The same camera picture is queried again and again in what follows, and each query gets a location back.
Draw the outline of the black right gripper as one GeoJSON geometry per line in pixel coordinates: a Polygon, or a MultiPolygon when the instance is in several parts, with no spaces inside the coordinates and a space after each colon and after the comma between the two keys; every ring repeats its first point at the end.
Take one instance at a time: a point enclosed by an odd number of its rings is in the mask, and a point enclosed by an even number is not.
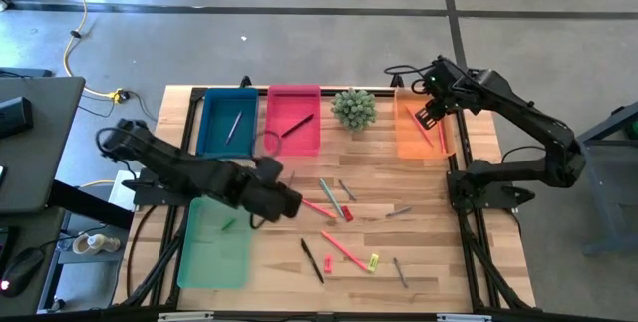
{"type": "Polygon", "coordinates": [[[422,127],[429,130],[442,113],[471,107],[472,76],[452,60],[438,56],[423,77],[425,92],[431,99],[414,113],[422,127]]]}

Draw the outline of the pink pen with orange cap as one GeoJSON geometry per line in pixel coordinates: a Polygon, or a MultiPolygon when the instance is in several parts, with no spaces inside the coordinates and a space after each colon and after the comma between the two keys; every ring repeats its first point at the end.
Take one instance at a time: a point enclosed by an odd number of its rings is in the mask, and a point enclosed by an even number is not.
{"type": "Polygon", "coordinates": [[[312,203],[312,202],[310,202],[310,201],[308,201],[306,199],[302,199],[302,203],[305,206],[311,208],[312,210],[314,210],[314,211],[316,211],[316,212],[318,212],[318,213],[320,213],[322,215],[325,215],[325,216],[333,218],[333,219],[337,217],[333,212],[328,211],[328,210],[324,209],[323,207],[321,207],[321,206],[319,206],[319,205],[317,205],[315,203],[312,203]]]}

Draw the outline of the cyan pen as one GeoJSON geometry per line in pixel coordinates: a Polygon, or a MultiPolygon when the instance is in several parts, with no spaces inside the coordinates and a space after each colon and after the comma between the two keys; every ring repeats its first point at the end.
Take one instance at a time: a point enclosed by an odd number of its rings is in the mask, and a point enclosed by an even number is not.
{"type": "Polygon", "coordinates": [[[319,183],[320,183],[320,186],[321,186],[322,190],[326,194],[328,200],[333,204],[333,206],[335,207],[335,209],[337,210],[339,215],[342,218],[345,218],[345,214],[344,214],[343,210],[341,209],[341,205],[339,204],[339,202],[335,198],[334,194],[332,193],[332,191],[328,187],[326,181],[323,178],[320,178],[319,179],[319,183]]]}

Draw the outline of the black pen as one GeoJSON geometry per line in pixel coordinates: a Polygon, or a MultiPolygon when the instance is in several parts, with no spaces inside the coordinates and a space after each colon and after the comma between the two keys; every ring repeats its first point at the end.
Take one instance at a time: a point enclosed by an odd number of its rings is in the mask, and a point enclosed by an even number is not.
{"type": "Polygon", "coordinates": [[[318,280],[320,281],[321,284],[325,284],[324,277],[323,277],[323,275],[322,275],[322,273],[321,273],[321,271],[320,271],[320,269],[319,269],[319,267],[318,267],[318,265],[316,263],[316,260],[314,259],[313,255],[312,255],[312,253],[311,253],[311,251],[309,249],[308,244],[306,243],[306,241],[303,238],[300,238],[300,245],[301,245],[301,248],[302,248],[303,252],[305,253],[307,258],[309,259],[309,261],[311,263],[311,266],[312,266],[312,268],[313,268],[318,280]]]}
{"type": "Polygon", "coordinates": [[[293,134],[294,132],[296,132],[297,130],[299,130],[301,127],[303,127],[304,125],[310,123],[312,120],[314,119],[314,114],[310,114],[307,117],[303,118],[302,120],[300,120],[299,122],[297,122],[295,125],[293,125],[291,128],[289,128],[288,130],[286,130],[285,132],[283,132],[280,137],[281,138],[287,138],[288,136],[290,136],[291,134],[293,134]]]}

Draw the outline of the potted artificial green plant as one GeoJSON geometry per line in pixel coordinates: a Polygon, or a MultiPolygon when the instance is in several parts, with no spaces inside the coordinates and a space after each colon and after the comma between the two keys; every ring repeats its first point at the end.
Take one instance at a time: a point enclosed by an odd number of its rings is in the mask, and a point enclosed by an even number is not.
{"type": "Polygon", "coordinates": [[[333,116],[348,131],[362,131],[376,122],[376,97],[368,91],[350,88],[337,93],[331,104],[333,116]]]}

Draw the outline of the teal green plastic bin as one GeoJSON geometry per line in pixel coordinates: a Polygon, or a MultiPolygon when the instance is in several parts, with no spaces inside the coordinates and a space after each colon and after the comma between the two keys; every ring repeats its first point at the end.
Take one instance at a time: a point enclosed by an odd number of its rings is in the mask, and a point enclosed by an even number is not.
{"type": "Polygon", "coordinates": [[[189,208],[177,284],[182,289],[240,289],[248,279],[250,214],[209,197],[189,208]]]}

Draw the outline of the blue plastic bin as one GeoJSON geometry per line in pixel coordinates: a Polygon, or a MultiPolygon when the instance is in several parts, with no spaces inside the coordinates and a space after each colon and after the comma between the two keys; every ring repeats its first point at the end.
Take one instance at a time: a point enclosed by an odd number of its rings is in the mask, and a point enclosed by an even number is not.
{"type": "Polygon", "coordinates": [[[204,95],[196,152],[208,158],[248,159],[253,154],[259,113],[253,88],[211,88],[204,95]],[[239,111],[243,116],[228,146],[224,142],[239,111]]]}

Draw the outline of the pink plastic bin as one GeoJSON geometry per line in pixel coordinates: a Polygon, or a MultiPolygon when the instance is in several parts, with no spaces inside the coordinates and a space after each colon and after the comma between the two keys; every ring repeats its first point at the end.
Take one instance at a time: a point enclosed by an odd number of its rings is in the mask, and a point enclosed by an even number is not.
{"type": "Polygon", "coordinates": [[[321,146],[321,89],[319,86],[271,86],[267,94],[264,136],[266,150],[278,156],[316,156],[321,146]],[[314,114],[299,130],[280,135],[297,122],[314,114]]]}

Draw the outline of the white sheet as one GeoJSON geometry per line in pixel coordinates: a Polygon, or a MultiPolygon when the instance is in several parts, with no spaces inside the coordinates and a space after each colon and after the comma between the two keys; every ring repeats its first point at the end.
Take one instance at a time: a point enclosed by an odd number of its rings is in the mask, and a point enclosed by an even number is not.
{"type": "Polygon", "coordinates": [[[130,212],[135,212],[138,208],[134,205],[135,193],[123,186],[125,180],[132,179],[133,176],[127,170],[119,170],[111,189],[108,203],[118,206],[130,212]]]}

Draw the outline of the blue-grey metal cart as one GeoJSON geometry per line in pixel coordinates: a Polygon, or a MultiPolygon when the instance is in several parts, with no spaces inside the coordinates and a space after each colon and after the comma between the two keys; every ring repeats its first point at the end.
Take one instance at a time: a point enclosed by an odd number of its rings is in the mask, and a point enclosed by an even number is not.
{"type": "Polygon", "coordinates": [[[582,246],[586,256],[638,251],[638,231],[627,224],[622,208],[638,207],[638,139],[608,137],[638,122],[638,101],[622,106],[577,138],[582,147],[592,199],[604,237],[582,246]]]}

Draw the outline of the beige tape roll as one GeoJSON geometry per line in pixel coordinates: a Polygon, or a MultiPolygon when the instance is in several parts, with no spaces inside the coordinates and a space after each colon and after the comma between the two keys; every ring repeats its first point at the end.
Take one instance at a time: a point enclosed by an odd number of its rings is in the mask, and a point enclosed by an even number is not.
{"type": "Polygon", "coordinates": [[[87,233],[77,237],[72,244],[72,251],[77,255],[96,255],[101,252],[114,253],[120,249],[121,242],[114,237],[102,234],[87,233]]]}

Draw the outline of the dark grey desk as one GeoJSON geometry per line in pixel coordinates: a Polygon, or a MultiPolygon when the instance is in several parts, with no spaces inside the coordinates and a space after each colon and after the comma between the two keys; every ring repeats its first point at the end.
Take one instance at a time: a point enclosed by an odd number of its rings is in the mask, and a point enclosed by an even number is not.
{"type": "Polygon", "coordinates": [[[85,79],[1,78],[0,102],[31,102],[33,127],[0,139],[0,214],[42,209],[54,181],[85,79]]]}

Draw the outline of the black computer mouse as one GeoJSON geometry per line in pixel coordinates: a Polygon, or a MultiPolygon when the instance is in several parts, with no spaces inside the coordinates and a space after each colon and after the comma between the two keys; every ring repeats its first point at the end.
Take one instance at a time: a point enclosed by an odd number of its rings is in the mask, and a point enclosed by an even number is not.
{"type": "Polygon", "coordinates": [[[20,295],[44,261],[42,248],[29,247],[18,253],[0,278],[0,295],[13,298],[20,295]]]}

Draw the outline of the black box device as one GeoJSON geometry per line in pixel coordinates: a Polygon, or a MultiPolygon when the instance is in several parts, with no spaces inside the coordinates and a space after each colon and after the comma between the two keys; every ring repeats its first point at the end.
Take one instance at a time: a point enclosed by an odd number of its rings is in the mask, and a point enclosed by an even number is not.
{"type": "Polygon", "coordinates": [[[25,97],[0,102],[0,139],[32,129],[32,103],[25,97]]]}

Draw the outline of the white bracket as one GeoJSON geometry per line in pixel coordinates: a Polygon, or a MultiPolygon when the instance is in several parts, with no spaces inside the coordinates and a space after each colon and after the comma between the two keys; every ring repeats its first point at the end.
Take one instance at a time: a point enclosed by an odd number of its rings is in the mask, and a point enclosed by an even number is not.
{"type": "Polygon", "coordinates": [[[160,313],[157,322],[208,322],[214,320],[214,313],[209,311],[188,311],[160,313]]]}
{"type": "Polygon", "coordinates": [[[437,322],[492,322],[489,315],[479,314],[453,314],[440,313],[436,317],[437,322]]]}

